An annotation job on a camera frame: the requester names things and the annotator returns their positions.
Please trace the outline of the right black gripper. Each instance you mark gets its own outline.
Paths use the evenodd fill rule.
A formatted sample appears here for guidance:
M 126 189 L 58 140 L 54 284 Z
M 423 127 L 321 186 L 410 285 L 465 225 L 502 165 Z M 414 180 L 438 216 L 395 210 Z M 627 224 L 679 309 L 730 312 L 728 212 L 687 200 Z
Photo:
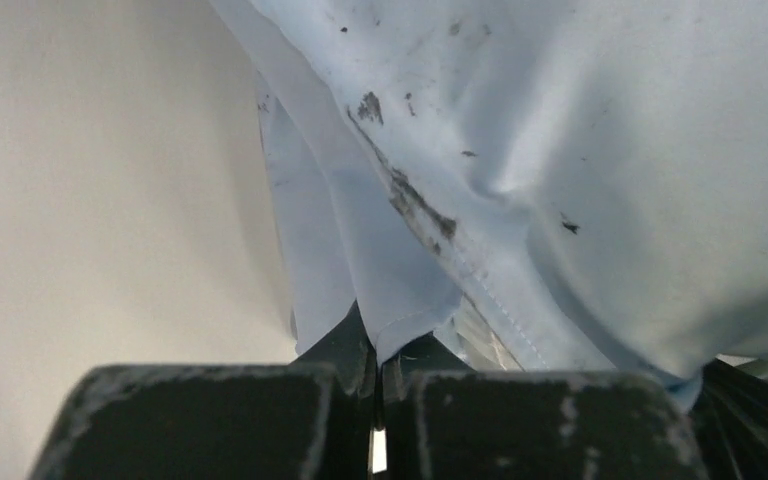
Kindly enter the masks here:
M 716 360 L 690 419 L 709 478 L 768 479 L 768 381 Z

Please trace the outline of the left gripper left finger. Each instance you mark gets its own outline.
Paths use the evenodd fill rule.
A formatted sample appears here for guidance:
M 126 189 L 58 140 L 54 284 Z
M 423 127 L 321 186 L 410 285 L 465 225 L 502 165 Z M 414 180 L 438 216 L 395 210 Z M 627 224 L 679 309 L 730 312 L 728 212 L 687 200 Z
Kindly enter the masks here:
M 357 306 L 285 365 L 105 365 L 56 416 L 34 479 L 368 479 L 376 375 Z

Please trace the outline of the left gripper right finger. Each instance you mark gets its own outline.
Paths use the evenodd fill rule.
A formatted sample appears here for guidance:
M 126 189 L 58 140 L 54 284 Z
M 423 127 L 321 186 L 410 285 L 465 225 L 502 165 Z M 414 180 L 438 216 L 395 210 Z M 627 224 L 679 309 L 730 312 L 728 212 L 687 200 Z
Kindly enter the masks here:
M 703 479 L 692 430 L 648 378 L 476 371 L 425 335 L 382 367 L 394 479 Z

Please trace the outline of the light blue pillowcase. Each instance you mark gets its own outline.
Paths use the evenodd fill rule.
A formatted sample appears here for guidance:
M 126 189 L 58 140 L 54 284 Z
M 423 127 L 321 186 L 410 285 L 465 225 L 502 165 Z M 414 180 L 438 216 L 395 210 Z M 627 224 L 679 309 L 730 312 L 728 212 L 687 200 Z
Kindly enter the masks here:
M 257 75 L 300 351 L 768 358 L 768 1 L 217 1 Z

